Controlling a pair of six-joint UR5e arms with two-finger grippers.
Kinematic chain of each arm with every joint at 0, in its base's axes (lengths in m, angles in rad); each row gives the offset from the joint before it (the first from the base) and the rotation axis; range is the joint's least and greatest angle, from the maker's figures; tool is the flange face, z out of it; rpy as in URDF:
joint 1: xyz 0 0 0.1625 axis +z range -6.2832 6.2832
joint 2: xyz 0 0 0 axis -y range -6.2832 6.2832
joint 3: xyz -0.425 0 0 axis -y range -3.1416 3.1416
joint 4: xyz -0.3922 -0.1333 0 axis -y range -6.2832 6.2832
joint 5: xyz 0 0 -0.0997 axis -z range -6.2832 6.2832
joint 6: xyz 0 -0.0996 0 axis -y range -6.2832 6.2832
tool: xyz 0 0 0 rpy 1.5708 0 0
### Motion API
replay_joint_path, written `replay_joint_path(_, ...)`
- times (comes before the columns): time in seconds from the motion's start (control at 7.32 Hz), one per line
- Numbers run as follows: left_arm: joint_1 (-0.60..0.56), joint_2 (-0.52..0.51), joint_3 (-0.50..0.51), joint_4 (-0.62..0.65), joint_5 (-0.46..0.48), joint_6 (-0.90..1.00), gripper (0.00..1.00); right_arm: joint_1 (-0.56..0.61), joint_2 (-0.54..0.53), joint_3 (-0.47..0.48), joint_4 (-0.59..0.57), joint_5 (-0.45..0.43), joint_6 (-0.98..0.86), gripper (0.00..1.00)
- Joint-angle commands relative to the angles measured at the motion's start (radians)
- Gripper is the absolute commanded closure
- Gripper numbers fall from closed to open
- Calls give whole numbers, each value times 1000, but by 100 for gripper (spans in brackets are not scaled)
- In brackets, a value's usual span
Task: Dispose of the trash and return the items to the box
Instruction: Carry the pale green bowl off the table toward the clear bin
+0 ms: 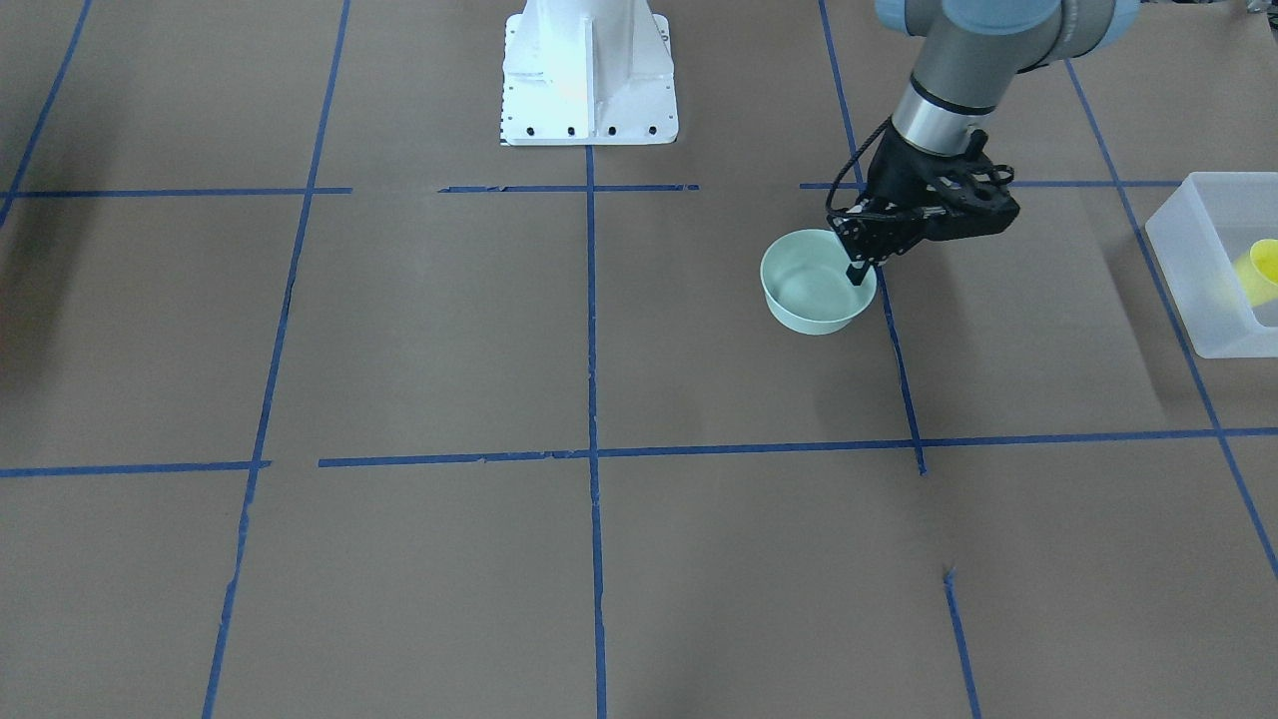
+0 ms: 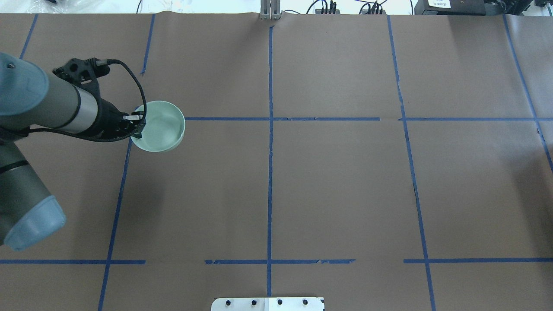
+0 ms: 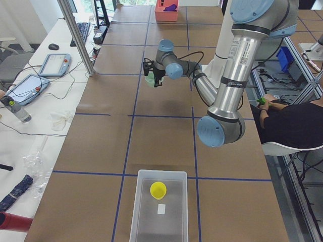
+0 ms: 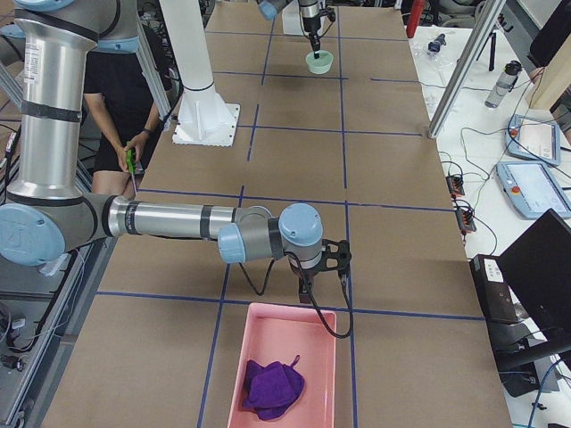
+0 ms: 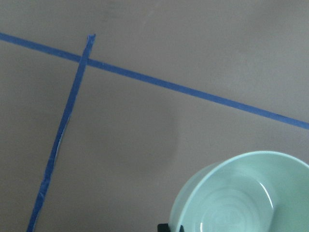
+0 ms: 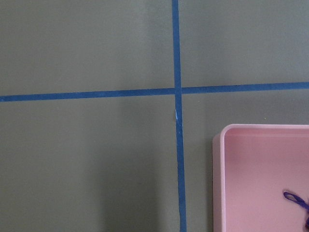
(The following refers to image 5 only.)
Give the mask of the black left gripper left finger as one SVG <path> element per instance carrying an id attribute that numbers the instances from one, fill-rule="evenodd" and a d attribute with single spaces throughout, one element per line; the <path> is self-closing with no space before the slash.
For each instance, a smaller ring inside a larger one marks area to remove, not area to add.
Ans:
<path id="1" fill-rule="evenodd" d="M 168 223 L 162 223 L 157 225 L 157 232 L 171 232 Z"/>

